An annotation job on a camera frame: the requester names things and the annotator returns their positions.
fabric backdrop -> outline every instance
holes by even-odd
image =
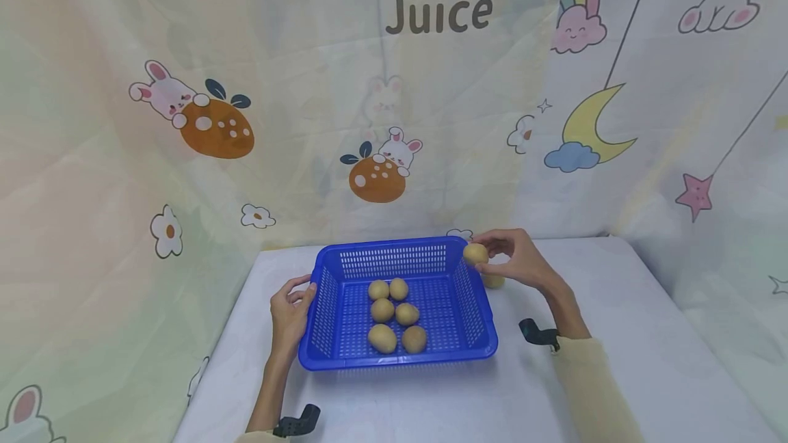
[[[788,3],[402,9],[0,0],[1,443],[170,441],[261,248],[506,225],[626,237],[788,441]]]
[[[558,1],[0,0],[0,442],[170,441],[262,247],[507,224]]]

pink cloud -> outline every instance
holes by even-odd
[[[600,17],[587,17],[587,14],[584,5],[573,5],[561,14],[553,34],[553,50],[558,53],[578,53],[588,45],[605,39],[607,28]]]

orange fruit illustration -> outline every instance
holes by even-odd
[[[348,180],[354,194],[376,204],[397,200],[405,192],[405,178],[396,172],[396,165],[389,162],[378,164],[372,158],[356,163]]]
[[[189,103],[183,108],[186,125],[181,128],[183,141],[196,152],[222,159],[242,158],[254,147],[254,132],[249,121],[238,108],[250,105],[248,97],[235,95],[231,102],[221,84],[206,80],[206,87],[219,99],[211,99],[207,106]]]

blue cloud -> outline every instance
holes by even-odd
[[[549,168],[560,168],[564,173],[571,173],[582,168],[589,169],[599,164],[599,154],[591,147],[579,142],[566,142],[557,151],[548,152],[544,164]]]

table surface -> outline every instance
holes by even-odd
[[[779,442],[626,241],[537,246],[574,288],[647,442]],[[268,300],[309,273],[318,251],[260,253],[175,443],[230,443],[244,431],[270,351]],[[544,299],[511,280],[488,297],[499,336],[489,360],[314,373],[296,360],[283,415],[321,407],[299,442],[579,442],[549,348],[518,328],[527,317],[553,327]]]

